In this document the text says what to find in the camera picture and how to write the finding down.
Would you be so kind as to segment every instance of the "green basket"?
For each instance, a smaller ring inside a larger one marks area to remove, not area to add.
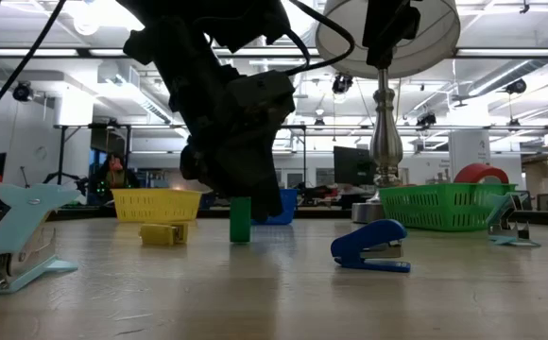
[[[380,190],[385,218],[405,227],[439,231],[487,228],[489,195],[514,191],[516,184],[435,184]]]

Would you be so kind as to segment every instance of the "table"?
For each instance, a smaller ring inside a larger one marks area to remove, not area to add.
[[[0,340],[548,339],[548,227],[531,229],[541,248],[411,229],[399,274],[333,262],[347,220],[254,227],[249,245],[199,220],[169,248],[114,219],[54,223],[79,270],[1,296]]]

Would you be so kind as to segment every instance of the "red tape roll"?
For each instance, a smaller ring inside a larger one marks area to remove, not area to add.
[[[480,180],[487,177],[495,177],[503,184],[509,183],[509,178],[505,171],[490,165],[474,163],[459,171],[454,178],[455,183],[479,183]]]

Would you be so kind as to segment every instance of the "black cable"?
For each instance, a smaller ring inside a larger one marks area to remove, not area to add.
[[[56,19],[58,18],[58,15],[62,11],[62,8],[64,7],[64,3],[66,0],[59,0],[58,4],[54,8],[54,11],[51,13],[51,16],[49,19],[47,19],[47,23],[45,23],[45,27],[39,34],[39,37],[37,37],[37,40],[32,44],[30,49],[28,50],[28,53],[26,53],[25,57],[20,61],[20,64],[16,67],[16,69],[11,73],[11,76],[9,76],[6,83],[3,85],[3,87],[0,90],[0,100],[3,98],[4,94],[9,90],[9,87],[13,82],[16,80],[16,78],[22,73],[22,70],[24,70],[25,66],[28,64],[30,59],[35,55],[35,52],[45,39],[45,36],[51,29],[51,26],[56,22]]]
[[[298,67],[294,67],[290,70],[286,70],[284,71],[284,73],[287,76],[291,77],[298,73],[306,71],[308,67],[310,67],[311,56],[310,56],[310,51],[308,50],[308,47],[305,45],[305,43],[303,43],[303,40],[301,39],[301,37],[297,35],[297,33],[295,33],[289,25],[285,25],[281,23],[278,17],[274,15],[266,14],[265,19],[268,20],[271,24],[278,26],[283,31],[283,33],[287,37],[289,37],[289,39],[297,46],[297,48],[301,51],[301,54],[305,58],[305,62],[302,65]]]
[[[334,22],[333,20],[331,20],[331,19],[325,17],[324,15],[318,13],[317,11],[313,10],[311,7],[303,4],[299,0],[289,0],[289,2],[291,2],[293,5],[297,6],[305,14],[311,16],[314,20],[320,22],[321,24],[323,24],[323,25],[327,26],[328,28],[332,29],[333,31],[335,31],[337,34],[339,34],[341,37],[343,37],[343,39],[348,41],[348,43],[350,44],[350,47],[348,48],[348,50],[345,53],[343,53],[342,55],[339,55],[335,58],[324,60],[322,62],[310,65],[307,68],[305,68],[305,70],[303,70],[303,71],[316,70],[316,69],[319,69],[319,68],[322,68],[322,67],[333,65],[334,63],[339,62],[339,61],[347,58],[353,52],[354,48],[356,47],[356,42],[354,41],[353,36],[350,34],[350,32],[348,32],[345,28],[343,28],[342,26],[340,26],[338,23]]]

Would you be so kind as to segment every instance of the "yellow basket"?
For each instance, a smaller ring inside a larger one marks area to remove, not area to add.
[[[120,222],[176,222],[197,218],[202,193],[172,189],[113,189]]]

